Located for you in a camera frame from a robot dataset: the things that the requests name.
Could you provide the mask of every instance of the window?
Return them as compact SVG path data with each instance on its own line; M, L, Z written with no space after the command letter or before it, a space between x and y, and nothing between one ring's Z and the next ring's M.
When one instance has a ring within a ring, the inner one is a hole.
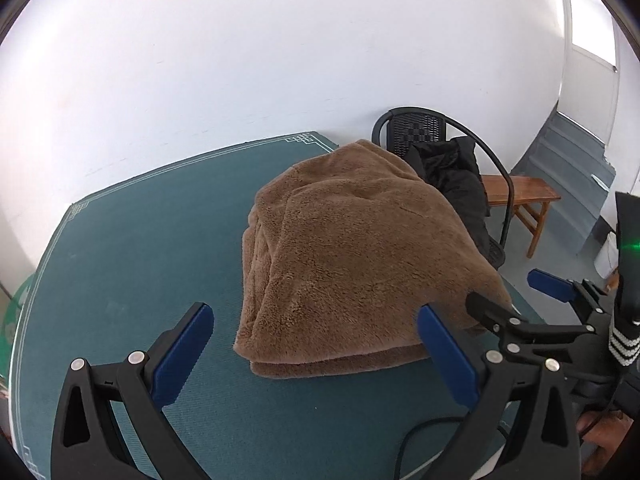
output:
M571 0L572 43L616 65L613 21L600 0Z

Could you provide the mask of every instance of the blue gripper pad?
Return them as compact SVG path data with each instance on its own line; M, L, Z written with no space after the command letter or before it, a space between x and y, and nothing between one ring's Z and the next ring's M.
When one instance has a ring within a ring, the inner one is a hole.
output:
M480 398L484 364L478 355L465 354L459 342L428 305L418 312L418 334L454 400L472 410Z
M540 269L533 269L527 274L527 283L531 288L539 290L563 303L569 303L575 299L575 289L571 282L558 278Z
M213 310L203 304L164 355L153 374L151 398L161 410L173 404L213 334Z

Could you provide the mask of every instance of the green table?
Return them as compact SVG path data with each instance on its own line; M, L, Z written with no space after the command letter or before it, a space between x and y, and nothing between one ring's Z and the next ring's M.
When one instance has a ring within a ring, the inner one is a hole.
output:
M276 381L254 376L232 350L242 305L241 237L255 193L292 164L335 147L313 132L250 142L160 168L69 208L34 276L12 355L14 443L40 478L49 477L69 363L79 356L116 362L147 349L194 301L213 307L214 333L164 412L214 479L386 480L409 428L463 413L429 361ZM540 319L510 292L523 314ZM157 476L116 407L136 463ZM453 431L420 434L407 450L406 471Z

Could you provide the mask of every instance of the black jacket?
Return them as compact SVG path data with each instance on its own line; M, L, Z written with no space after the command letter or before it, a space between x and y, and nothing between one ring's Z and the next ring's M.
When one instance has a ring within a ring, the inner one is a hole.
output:
M474 155L471 137L455 137L440 142L414 142L404 161L427 184L435 187L456 210L478 251L489 257L489 233L484 218L489 201Z

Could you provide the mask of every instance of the white bucket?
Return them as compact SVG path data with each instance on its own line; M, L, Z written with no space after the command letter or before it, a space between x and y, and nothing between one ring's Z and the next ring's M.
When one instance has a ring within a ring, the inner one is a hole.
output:
M607 235L607 239L598 256L596 256L593 265L596 267L598 274L604 279L608 278L618 268L618 245L616 244L615 233L611 232Z

